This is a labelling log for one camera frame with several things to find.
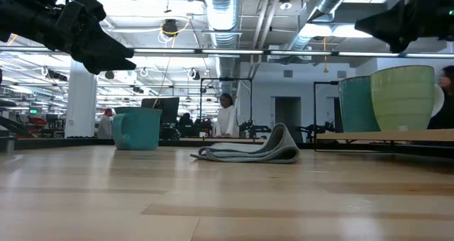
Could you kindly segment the person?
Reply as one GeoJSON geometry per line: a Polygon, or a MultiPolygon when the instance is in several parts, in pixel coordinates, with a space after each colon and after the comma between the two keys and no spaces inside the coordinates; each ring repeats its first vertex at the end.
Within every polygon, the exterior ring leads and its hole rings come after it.
{"type": "Polygon", "coordinates": [[[99,122],[97,137],[98,139],[111,139],[112,138],[112,127],[111,127],[111,117],[113,111],[111,108],[107,108],[104,111],[104,114],[101,117],[99,122]]]}
{"type": "Polygon", "coordinates": [[[221,107],[215,123],[214,136],[217,138],[238,138],[240,131],[237,124],[236,108],[231,95],[223,93],[219,101],[221,107]]]}
{"type": "Polygon", "coordinates": [[[454,129],[454,65],[443,68],[439,78],[443,90],[444,102],[441,110],[431,118],[428,129],[454,129]]]}
{"type": "Polygon", "coordinates": [[[182,138],[192,135],[193,121],[189,113],[184,113],[178,122],[178,131],[182,138]]]}

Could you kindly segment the white round pillar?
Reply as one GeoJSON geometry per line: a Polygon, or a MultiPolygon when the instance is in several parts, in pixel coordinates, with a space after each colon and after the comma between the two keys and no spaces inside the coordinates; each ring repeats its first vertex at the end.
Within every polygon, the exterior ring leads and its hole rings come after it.
{"type": "Polygon", "coordinates": [[[65,137],[93,137],[96,116],[97,76],[71,61],[65,137]]]}

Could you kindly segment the black table edge rail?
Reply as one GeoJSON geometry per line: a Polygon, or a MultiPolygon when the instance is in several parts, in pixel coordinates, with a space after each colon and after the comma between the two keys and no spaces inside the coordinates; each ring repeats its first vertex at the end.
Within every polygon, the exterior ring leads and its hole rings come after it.
{"type": "MultiPolygon", "coordinates": [[[[161,147],[203,147],[210,146],[215,143],[229,142],[239,143],[242,145],[261,145],[264,142],[259,140],[248,139],[200,139],[189,138],[185,140],[160,140],[158,145],[161,147]]],[[[13,144],[14,150],[36,150],[48,149],[58,147],[78,147],[78,146],[92,146],[92,145],[114,145],[119,150],[132,150],[132,147],[121,145],[118,146],[113,139],[105,140],[98,138],[0,138],[0,152],[5,152],[8,145],[13,144]]]]}

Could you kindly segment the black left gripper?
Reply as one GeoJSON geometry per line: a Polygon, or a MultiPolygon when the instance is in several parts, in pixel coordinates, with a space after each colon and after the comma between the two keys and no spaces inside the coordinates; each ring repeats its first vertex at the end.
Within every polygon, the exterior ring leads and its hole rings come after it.
{"type": "Polygon", "coordinates": [[[107,69],[135,69],[129,58],[134,51],[103,31],[99,22],[106,18],[97,0],[74,0],[62,9],[55,28],[63,39],[59,49],[75,52],[75,60],[88,72],[98,75],[107,69]]]}

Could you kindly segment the green and white mug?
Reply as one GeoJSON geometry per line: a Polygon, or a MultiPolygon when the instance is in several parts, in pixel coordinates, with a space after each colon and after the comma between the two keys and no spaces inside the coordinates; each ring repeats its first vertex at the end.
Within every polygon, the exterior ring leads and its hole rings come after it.
{"type": "Polygon", "coordinates": [[[376,71],[370,76],[370,93],[381,131],[425,130],[445,99],[434,68],[427,65],[376,71]]]}

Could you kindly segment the tall teal cup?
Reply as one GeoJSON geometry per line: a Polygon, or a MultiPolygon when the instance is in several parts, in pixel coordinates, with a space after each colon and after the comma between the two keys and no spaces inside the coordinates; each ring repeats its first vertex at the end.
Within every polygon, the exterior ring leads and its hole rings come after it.
{"type": "Polygon", "coordinates": [[[372,107],[370,77],[359,76],[338,83],[344,133],[380,131],[372,107]]]}

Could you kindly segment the black monitor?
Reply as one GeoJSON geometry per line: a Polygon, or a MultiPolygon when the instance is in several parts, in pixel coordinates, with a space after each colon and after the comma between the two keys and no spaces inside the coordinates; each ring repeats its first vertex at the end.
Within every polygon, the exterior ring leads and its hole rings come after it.
{"type": "Polygon", "coordinates": [[[179,108],[179,97],[161,99],[143,99],[143,108],[157,108],[162,111],[161,120],[163,123],[176,123],[179,108]]]}

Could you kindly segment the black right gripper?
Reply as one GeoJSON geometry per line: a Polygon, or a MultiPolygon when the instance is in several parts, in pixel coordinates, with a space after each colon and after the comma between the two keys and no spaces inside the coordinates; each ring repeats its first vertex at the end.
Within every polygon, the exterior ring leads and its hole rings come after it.
{"type": "Polygon", "coordinates": [[[402,53],[412,41],[435,37],[454,42],[454,0],[404,0],[391,9],[355,22],[355,29],[402,53]]]}

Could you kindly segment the silver ventilation duct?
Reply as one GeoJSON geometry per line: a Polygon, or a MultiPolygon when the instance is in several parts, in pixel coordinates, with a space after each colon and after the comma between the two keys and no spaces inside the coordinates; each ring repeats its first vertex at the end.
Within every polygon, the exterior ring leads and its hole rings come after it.
{"type": "MultiPolygon", "coordinates": [[[[211,46],[215,49],[237,49],[239,46],[238,12],[240,0],[205,0],[206,18],[210,34],[211,46]]],[[[238,57],[215,57],[216,73],[219,78],[239,78],[240,64],[238,57]]]]}

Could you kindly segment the teal speckled enamel mug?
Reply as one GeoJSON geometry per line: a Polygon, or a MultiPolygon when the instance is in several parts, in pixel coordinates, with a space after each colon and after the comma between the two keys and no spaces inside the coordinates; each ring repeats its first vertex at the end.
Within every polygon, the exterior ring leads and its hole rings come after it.
{"type": "Polygon", "coordinates": [[[118,107],[112,122],[117,150],[155,150],[160,138],[162,110],[141,107],[118,107]]]}

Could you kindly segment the grey folded cloth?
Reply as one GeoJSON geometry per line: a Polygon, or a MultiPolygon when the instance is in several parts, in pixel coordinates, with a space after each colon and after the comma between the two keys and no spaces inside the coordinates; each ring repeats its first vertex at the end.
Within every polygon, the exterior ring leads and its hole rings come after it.
{"type": "Polygon", "coordinates": [[[214,162],[245,162],[245,163],[295,163],[300,156],[300,149],[285,124],[278,123],[266,141],[261,145],[219,142],[204,146],[196,154],[195,159],[214,162]]]}

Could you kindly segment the long ceiling light bar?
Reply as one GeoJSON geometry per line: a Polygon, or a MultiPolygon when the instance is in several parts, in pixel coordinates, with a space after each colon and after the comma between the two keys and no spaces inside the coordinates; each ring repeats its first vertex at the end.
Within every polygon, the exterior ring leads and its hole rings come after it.
{"type": "Polygon", "coordinates": [[[414,59],[454,59],[454,53],[385,53],[385,52],[346,52],[346,51],[293,51],[293,50],[228,50],[228,49],[189,49],[189,48],[131,48],[135,55],[266,55],[266,56],[323,56],[323,57],[376,57],[414,59]]]}

